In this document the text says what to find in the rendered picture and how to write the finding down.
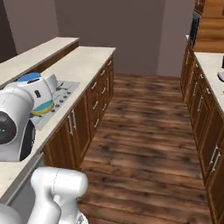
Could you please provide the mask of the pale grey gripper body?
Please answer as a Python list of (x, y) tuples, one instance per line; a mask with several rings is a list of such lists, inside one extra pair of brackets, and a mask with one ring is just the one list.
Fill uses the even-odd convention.
[(51, 93), (53, 94), (58, 86), (56, 76), (54, 74), (49, 75), (48, 77), (45, 78), (45, 82), (47, 86), (50, 88)]

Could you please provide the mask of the grey hob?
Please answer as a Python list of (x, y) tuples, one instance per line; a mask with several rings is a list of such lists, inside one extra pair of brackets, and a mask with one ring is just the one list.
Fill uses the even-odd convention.
[(33, 122), (36, 130), (42, 130), (50, 119), (56, 115), (58, 110), (63, 106), (67, 99), (80, 85), (79, 82), (59, 80), (56, 91), (52, 94), (54, 106), (45, 115), (33, 116), (31, 121)]

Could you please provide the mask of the wooden drawer front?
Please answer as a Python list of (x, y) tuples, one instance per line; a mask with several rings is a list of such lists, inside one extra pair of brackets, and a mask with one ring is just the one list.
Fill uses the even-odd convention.
[[(92, 110), (92, 107), (95, 105), (95, 102), (98, 101), (98, 105), (97, 107), (95, 108), (95, 110)], [(99, 105), (100, 105), (100, 100), (99, 100), (99, 96), (98, 94), (93, 94), (89, 97), (89, 109), (90, 109), (90, 113), (91, 115), (94, 113), (94, 112), (98, 112), (99, 110)]]
[[(107, 88), (106, 91), (104, 92), (104, 94), (102, 94), (102, 90), (104, 88)], [(108, 83), (106, 81), (103, 81), (100, 83), (100, 86), (99, 86), (99, 96), (100, 98), (102, 99), (103, 97), (105, 97), (107, 95), (107, 92), (108, 92)]]
[[(97, 129), (98, 129), (99, 123), (100, 123), (100, 121), (101, 121), (100, 113), (99, 113), (99, 112), (94, 112), (94, 113), (90, 116), (90, 118), (91, 118), (91, 121), (90, 121), (91, 135), (94, 136), (94, 135), (95, 135), (95, 132), (96, 132)], [(98, 118), (99, 118), (100, 121), (99, 121), (97, 127), (94, 128), (94, 124), (95, 124), (95, 122), (96, 122), (96, 120), (97, 120)]]
[[(91, 87), (94, 85), (94, 83), (97, 82), (96, 86), (94, 89), (91, 89)], [(89, 87), (87, 89), (87, 92), (89, 95), (93, 95), (96, 91), (98, 90), (98, 79), (94, 78), (91, 83), (89, 84)]]
[[(101, 72), (102, 72), (103, 70), (105, 70), (105, 74), (104, 74), (103, 76), (101, 76)], [(99, 82), (102, 82), (102, 81), (105, 80), (106, 77), (107, 77), (107, 68), (104, 66), (104, 67), (99, 71), (99, 73), (98, 73), (98, 75), (97, 75), (97, 79), (98, 79)]]
[(101, 104), (100, 104), (100, 115), (101, 115), (101, 117), (104, 117), (105, 112), (106, 112), (106, 111), (104, 113), (102, 112), (102, 108), (103, 108), (104, 104), (109, 104), (107, 97), (103, 97), (101, 99)]

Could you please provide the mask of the narrow wooden cupboard door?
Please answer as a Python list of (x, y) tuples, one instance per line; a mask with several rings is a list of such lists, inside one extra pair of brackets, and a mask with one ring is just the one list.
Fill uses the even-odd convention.
[(110, 69), (108, 72), (108, 103), (111, 101), (114, 92), (114, 70)]

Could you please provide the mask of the grey dishwasher front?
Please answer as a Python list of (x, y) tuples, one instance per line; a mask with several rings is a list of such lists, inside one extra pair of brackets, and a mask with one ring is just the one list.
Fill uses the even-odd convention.
[(28, 171), (24, 174), (16, 190), (6, 203), (7, 206), (19, 213), (24, 224), (29, 220), (35, 202), (35, 193), (31, 186), (32, 173), (44, 165), (44, 153), (40, 153), (35, 157), (34, 162), (28, 168)]

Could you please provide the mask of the black built-in oven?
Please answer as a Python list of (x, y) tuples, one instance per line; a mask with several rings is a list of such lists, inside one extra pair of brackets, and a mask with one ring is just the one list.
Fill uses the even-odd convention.
[(195, 11), (192, 14), (192, 23), (191, 23), (189, 39), (188, 39), (191, 47), (194, 47), (195, 45), (199, 26), (200, 26), (200, 14)]

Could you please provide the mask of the wooden base cupboard run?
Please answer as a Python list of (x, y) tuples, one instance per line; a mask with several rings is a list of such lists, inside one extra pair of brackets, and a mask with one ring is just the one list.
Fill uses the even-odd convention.
[(188, 45), (180, 76), (213, 224), (224, 224), (224, 75), (220, 53)]

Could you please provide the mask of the tall wooden cupboard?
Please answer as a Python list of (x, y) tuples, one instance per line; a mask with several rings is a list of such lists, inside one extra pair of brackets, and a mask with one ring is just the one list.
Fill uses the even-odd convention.
[(200, 16), (195, 52), (224, 53), (224, 0), (195, 0)]

